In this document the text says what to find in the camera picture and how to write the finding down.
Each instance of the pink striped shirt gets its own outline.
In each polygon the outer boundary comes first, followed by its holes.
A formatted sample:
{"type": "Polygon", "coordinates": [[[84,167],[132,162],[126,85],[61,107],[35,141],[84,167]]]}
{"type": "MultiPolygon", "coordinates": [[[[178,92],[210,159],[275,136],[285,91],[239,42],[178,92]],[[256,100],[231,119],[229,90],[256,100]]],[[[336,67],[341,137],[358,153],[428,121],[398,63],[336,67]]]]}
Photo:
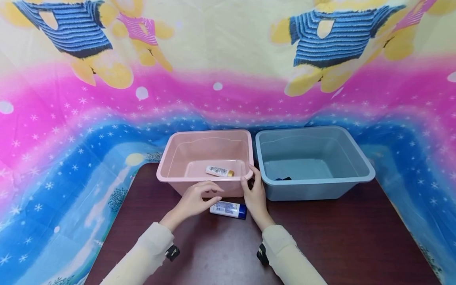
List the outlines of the pink striped shirt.
{"type": "Polygon", "coordinates": [[[395,31],[420,23],[426,13],[437,0],[422,0],[396,25],[395,31]]]}
{"type": "Polygon", "coordinates": [[[120,13],[117,17],[121,21],[128,31],[128,36],[132,40],[139,40],[150,44],[151,46],[157,46],[157,39],[155,38],[155,22],[152,19],[146,18],[130,18],[120,13]],[[141,29],[140,24],[143,24],[147,33],[141,29]]]}

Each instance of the wooden table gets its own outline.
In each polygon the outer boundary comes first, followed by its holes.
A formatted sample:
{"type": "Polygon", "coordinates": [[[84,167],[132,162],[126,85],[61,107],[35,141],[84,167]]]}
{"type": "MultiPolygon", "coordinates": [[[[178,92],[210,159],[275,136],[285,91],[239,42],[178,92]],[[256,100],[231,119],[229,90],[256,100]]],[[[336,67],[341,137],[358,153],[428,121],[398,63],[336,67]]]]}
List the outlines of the wooden table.
{"type": "MultiPolygon", "coordinates": [[[[157,166],[147,164],[138,172],[86,285],[99,284],[150,224],[179,201],[172,187],[157,180],[157,166]]],[[[376,181],[359,184],[338,200],[268,201],[268,208],[329,285],[439,284],[376,181]]],[[[261,233],[249,214],[238,220],[207,211],[186,220],[174,235],[181,255],[165,260],[145,284],[282,284],[256,258],[261,233]]]]}

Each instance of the blue cap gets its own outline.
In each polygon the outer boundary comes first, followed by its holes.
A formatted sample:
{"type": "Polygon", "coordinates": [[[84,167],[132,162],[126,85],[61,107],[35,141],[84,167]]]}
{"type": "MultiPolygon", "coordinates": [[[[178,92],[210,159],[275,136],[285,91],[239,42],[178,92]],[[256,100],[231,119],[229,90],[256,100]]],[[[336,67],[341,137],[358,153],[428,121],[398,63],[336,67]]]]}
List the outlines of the blue cap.
{"type": "Polygon", "coordinates": [[[238,219],[245,220],[246,216],[247,216],[247,207],[244,204],[240,204],[239,205],[238,219]]]}

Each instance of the person's left hand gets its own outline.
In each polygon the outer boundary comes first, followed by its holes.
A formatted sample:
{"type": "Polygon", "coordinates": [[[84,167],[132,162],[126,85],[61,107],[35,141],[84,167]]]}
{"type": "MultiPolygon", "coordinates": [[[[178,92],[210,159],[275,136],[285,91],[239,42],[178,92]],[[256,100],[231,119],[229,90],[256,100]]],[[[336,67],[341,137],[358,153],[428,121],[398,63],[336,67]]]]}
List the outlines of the person's left hand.
{"type": "Polygon", "coordinates": [[[217,184],[212,181],[202,181],[187,189],[179,203],[169,211],[160,224],[174,231],[177,226],[185,219],[196,216],[222,199],[222,197],[213,197],[209,201],[204,201],[201,195],[204,192],[224,192],[217,184]]]}

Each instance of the pink plastic basin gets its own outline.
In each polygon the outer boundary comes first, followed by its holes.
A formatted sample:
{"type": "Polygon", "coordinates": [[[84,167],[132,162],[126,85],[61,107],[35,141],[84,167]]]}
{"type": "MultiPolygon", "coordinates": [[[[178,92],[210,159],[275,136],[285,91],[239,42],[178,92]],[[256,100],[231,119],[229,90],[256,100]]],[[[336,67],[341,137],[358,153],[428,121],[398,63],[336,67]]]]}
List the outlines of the pink plastic basin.
{"type": "Polygon", "coordinates": [[[158,165],[157,178],[169,183],[183,195],[188,187],[200,181],[214,181],[225,192],[204,193],[203,197],[242,197],[240,178],[250,179],[254,163],[252,137],[247,130],[210,130],[173,134],[166,144],[158,165]],[[206,173],[207,166],[234,171],[233,177],[206,173]]]}

